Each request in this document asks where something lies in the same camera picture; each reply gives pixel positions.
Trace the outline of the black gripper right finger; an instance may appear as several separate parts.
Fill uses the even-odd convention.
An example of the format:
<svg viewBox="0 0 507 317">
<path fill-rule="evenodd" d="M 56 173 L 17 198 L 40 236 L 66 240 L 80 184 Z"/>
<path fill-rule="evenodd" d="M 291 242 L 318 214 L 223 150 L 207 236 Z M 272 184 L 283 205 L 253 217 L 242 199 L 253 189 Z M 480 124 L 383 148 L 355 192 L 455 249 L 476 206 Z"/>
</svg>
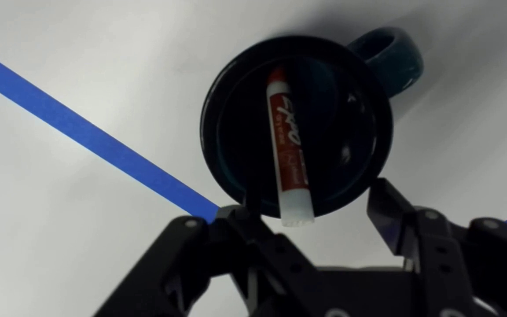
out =
<svg viewBox="0 0 507 317">
<path fill-rule="evenodd" d="M 385 178 L 369 187 L 365 214 L 418 280 L 423 317 L 507 317 L 507 222 L 455 226 L 411 206 Z"/>
</svg>

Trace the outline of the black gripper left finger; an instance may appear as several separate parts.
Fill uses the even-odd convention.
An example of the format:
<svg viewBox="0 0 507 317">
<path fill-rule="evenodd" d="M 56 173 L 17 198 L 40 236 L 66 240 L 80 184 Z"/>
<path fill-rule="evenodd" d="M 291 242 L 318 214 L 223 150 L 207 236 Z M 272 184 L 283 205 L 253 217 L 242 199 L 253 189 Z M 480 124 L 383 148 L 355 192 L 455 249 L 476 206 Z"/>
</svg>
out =
<svg viewBox="0 0 507 317">
<path fill-rule="evenodd" d="M 316 270 L 260 221 L 260 194 L 247 191 L 210 224 L 172 221 L 92 317 L 188 317 L 221 275 L 232 279 L 247 317 L 323 314 Z"/>
</svg>

